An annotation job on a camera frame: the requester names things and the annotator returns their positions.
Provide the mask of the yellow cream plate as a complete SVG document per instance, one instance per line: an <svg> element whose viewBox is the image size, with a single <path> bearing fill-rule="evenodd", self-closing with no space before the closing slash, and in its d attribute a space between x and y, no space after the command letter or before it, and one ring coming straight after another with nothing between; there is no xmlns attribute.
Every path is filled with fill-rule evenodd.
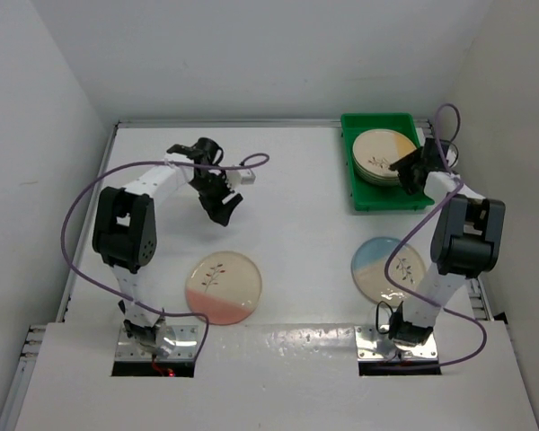
<svg viewBox="0 0 539 431"><path fill-rule="evenodd" d="M389 129L372 129L356 137L351 155L357 167L380 180L396 179L398 174L390 166L417 146L405 135Z"/></svg>

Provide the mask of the green cream plate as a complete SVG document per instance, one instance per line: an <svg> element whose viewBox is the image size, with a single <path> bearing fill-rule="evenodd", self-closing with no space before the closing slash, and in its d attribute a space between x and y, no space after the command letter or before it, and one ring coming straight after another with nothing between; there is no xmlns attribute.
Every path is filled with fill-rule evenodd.
<svg viewBox="0 0 539 431"><path fill-rule="evenodd" d="M358 166L356 167L356 169L358 172L358 176L365 182L368 182L369 184L373 184L378 187L387 187L387 188L401 186L401 182L398 177L385 178L385 177L374 175L373 173L365 171Z"/></svg>

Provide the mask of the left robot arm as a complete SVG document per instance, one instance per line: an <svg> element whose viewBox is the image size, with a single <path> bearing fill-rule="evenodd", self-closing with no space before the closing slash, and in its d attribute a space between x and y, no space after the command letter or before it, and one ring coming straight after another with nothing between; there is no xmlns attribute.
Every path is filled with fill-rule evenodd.
<svg viewBox="0 0 539 431"><path fill-rule="evenodd" d="M156 209L174 192L190 185L213 222L226 226L243 200L236 188L255 179L250 170L221 169L224 150L202 137L194 145L173 145L158 164L119 187L99 195L93 249L117 279L124 328L145 351L158 356L163 347L163 311L152 298L147 266L157 250Z"/></svg>

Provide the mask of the pink cream plate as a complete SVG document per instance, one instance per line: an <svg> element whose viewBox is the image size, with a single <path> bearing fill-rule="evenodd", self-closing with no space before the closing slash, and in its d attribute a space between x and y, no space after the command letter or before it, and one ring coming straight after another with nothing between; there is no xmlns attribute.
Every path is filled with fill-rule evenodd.
<svg viewBox="0 0 539 431"><path fill-rule="evenodd" d="M207 315L213 325L247 319L259 305L262 277L257 265L236 251L217 251L203 258L185 284L187 305Z"/></svg>

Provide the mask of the blue cream plate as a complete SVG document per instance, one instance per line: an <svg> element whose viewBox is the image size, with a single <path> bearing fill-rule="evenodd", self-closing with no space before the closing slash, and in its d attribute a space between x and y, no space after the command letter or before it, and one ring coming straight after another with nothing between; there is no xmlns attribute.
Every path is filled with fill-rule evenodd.
<svg viewBox="0 0 539 431"><path fill-rule="evenodd" d="M400 241L392 237L376 237L364 242L354 253L351 274L358 290L374 303L386 302L396 308L409 295L392 285L385 277L387 259ZM392 280L415 291L426 274L426 265L409 244L398 251L389 270Z"/></svg>

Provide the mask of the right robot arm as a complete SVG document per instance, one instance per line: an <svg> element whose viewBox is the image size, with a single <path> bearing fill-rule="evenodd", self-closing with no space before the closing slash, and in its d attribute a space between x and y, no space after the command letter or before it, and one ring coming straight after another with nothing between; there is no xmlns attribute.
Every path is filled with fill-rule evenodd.
<svg viewBox="0 0 539 431"><path fill-rule="evenodd" d="M464 281L493 270L499 258L506 204L464 185L447 162L450 145L429 139L390 166L406 192L421 191L435 201L428 217L438 217L431 265L416 290L401 288L408 296L389 319L387 337L407 346L425 344Z"/></svg>

